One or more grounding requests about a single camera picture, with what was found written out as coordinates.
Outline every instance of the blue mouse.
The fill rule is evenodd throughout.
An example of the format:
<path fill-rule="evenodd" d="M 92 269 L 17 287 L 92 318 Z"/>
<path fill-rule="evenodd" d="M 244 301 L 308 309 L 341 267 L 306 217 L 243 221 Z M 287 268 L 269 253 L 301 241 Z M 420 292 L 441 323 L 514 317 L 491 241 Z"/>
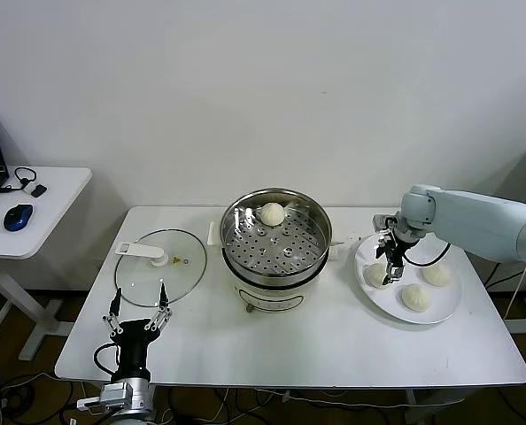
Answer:
<path fill-rule="evenodd" d="M 15 205 L 5 214 L 4 228 L 10 232 L 16 232 L 24 228 L 33 215 L 33 206 L 31 204 Z"/>

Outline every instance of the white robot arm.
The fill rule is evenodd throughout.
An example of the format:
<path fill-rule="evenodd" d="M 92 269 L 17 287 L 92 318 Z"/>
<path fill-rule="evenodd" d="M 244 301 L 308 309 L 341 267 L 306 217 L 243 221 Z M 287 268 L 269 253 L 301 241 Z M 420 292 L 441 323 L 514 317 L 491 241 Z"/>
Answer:
<path fill-rule="evenodd" d="M 387 257 L 386 282 L 403 273 L 406 250 L 427 233 L 496 262 L 526 262 L 526 204 L 475 193 L 413 186 L 395 215 L 376 215 L 385 231 L 378 257 Z"/>

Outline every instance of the steamed bun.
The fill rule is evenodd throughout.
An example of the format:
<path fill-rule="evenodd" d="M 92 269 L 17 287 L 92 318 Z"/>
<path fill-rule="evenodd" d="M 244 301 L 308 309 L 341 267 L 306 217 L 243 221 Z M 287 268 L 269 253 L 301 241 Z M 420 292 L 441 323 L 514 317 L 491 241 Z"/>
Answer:
<path fill-rule="evenodd" d="M 450 283 L 452 273 L 444 264 L 436 263 L 421 270 L 424 280 L 431 285 L 443 287 Z"/>
<path fill-rule="evenodd" d="M 261 222 L 267 226 L 278 226 L 284 220 L 285 211 L 281 204 L 269 202 L 261 208 L 259 217 Z"/>
<path fill-rule="evenodd" d="M 382 263 L 374 263 L 367 266 L 365 270 L 366 282 L 379 290 L 384 290 L 385 288 L 390 287 L 390 285 L 383 285 L 383 279 L 386 275 L 385 265 Z"/>
<path fill-rule="evenodd" d="M 430 292 L 418 283 L 408 285 L 402 289 L 401 299 L 408 308 L 418 313 L 428 310 L 432 302 Z"/>

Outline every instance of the white desk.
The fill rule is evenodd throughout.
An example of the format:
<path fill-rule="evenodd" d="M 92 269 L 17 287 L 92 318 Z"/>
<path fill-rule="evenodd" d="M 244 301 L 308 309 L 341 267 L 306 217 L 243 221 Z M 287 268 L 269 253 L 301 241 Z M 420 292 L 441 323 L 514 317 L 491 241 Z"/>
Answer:
<path fill-rule="evenodd" d="M 407 324 L 379 310 L 353 277 L 352 245 L 372 233 L 374 213 L 395 208 L 327 208 L 339 260 L 329 262 L 312 297 L 286 313 L 247 313 L 235 277 L 215 247 L 198 286 L 171 305 L 173 316 L 149 347 L 152 382 L 168 385 L 271 388 L 466 388 L 526 383 L 526 365 L 465 253 L 452 247 L 449 265 L 462 276 L 455 315 L 431 326 Z M 160 228 L 182 228 L 206 240 L 223 208 L 131 209 L 113 246 Z M 55 367 L 58 376 L 106 381 L 92 353 L 109 342 L 102 324 L 115 294 L 110 250 Z M 153 309 L 122 301 L 120 320 L 151 317 Z M 112 352 L 101 359 L 115 368 Z M 433 398 L 441 402 L 442 394 Z M 419 411 L 407 417 L 418 419 Z"/>
<path fill-rule="evenodd" d="M 37 181 L 47 186 L 48 190 L 38 198 L 22 190 L 0 194 L 0 259 L 28 259 L 35 255 L 92 175 L 88 168 L 30 168 L 36 171 Z M 14 166 L 9 168 L 11 177 L 6 184 L 18 187 L 19 182 L 13 175 L 14 169 Z M 9 232 L 3 226 L 4 216 L 17 204 L 31 204 L 34 207 L 33 215 L 25 228 Z M 0 324 L 12 303 L 37 324 L 19 355 L 20 359 L 31 360 L 46 335 L 68 336 L 73 324 L 59 322 L 54 318 L 62 304 L 60 300 L 52 300 L 46 309 L 42 308 L 1 267 L 0 293 L 7 298 L 0 311 Z"/>

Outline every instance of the white plate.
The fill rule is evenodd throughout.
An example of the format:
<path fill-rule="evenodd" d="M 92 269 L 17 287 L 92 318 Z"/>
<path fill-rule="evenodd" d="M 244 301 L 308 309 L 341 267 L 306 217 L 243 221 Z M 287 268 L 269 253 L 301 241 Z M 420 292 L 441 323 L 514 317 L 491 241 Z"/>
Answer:
<path fill-rule="evenodd" d="M 461 281 L 454 276 L 453 265 L 447 264 L 446 256 L 442 261 L 450 268 L 452 279 L 443 288 L 433 286 L 422 278 L 421 268 L 405 264 L 403 277 L 398 282 L 389 283 L 389 288 L 379 290 L 366 282 L 364 271 L 373 263 L 386 265 L 385 257 L 375 259 L 375 248 L 379 244 L 379 235 L 364 239 L 355 253 L 355 273 L 360 287 L 379 308 L 393 317 L 417 324 L 433 324 L 450 318 L 461 301 Z M 435 259 L 445 248 L 445 243 L 434 236 L 424 237 L 414 248 L 407 251 L 407 257 L 415 262 L 429 262 Z M 432 303 L 422 313 L 414 312 L 403 304 L 400 291 L 412 283 L 419 283 L 430 291 Z"/>

